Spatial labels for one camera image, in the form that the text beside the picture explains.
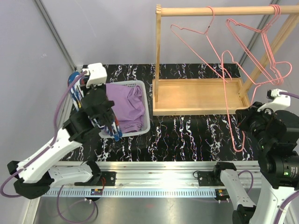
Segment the purple trousers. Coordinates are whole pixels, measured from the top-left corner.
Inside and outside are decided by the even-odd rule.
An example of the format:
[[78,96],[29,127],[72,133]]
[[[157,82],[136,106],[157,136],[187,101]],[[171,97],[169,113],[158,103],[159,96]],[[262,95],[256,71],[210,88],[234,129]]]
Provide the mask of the purple trousers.
[[129,87],[106,84],[107,97],[114,101],[112,107],[123,133],[137,132],[143,127],[145,107],[140,86]]

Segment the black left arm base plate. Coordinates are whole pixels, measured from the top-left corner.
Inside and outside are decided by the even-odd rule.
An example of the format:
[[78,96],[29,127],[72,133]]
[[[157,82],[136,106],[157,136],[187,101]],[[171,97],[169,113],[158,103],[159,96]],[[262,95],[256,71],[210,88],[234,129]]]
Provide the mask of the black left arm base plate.
[[115,186],[116,181],[116,172],[114,171],[102,171],[99,177],[95,178],[95,181],[92,182],[92,186]]

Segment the blue patterned trousers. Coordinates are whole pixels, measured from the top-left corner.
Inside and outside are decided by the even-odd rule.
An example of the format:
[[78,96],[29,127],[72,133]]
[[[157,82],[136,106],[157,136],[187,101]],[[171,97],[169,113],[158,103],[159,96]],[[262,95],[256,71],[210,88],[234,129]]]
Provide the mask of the blue patterned trousers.
[[108,112],[84,111],[81,100],[91,88],[94,88],[86,88],[87,80],[86,72],[74,72],[69,76],[68,91],[76,110],[63,124],[63,128],[69,132],[71,141],[84,143],[90,134],[102,130],[119,141],[122,138],[122,131],[112,108]]

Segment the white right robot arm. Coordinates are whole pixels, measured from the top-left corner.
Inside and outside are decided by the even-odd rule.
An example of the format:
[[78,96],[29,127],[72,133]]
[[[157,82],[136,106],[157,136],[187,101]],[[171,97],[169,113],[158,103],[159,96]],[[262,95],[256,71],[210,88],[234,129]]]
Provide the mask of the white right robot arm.
[[261,192],[253,203],[243,188],[233,163],[218,162],[212,180],[225,186],[233,204],[234,224],[282,224],[290,202],[299,195],[299,118],[287,110],[263,108],[254,102],[236,110],[238,127],[249,132],[259,146]]

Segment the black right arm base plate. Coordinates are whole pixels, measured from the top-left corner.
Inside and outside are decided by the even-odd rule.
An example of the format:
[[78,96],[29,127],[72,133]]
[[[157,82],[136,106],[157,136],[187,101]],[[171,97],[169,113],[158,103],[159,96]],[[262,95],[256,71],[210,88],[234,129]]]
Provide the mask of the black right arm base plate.
[[218,186],[218,181],[215,178],[213,171],[194,171],[193,177],[198,181],[199,186],[209,187]]

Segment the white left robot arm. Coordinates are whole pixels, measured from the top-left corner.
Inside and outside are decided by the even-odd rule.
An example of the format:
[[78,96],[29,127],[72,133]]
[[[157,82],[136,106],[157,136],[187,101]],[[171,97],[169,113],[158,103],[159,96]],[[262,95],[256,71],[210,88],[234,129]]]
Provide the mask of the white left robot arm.
[[101,181],[102,171],[94,161],[74,167],[55,166],[66,154],[99,134],[102,126],[115,121],[112,110],[114,102],[108,100],[104,84],[88,90],[81,104],[81,108],[64,122],[62,128],[55,131],[53,139],[43,148],[23,161],[8,163],[10,175],[16,178],[15,197],[35,199],[52,187],[66,184],[95,186]]

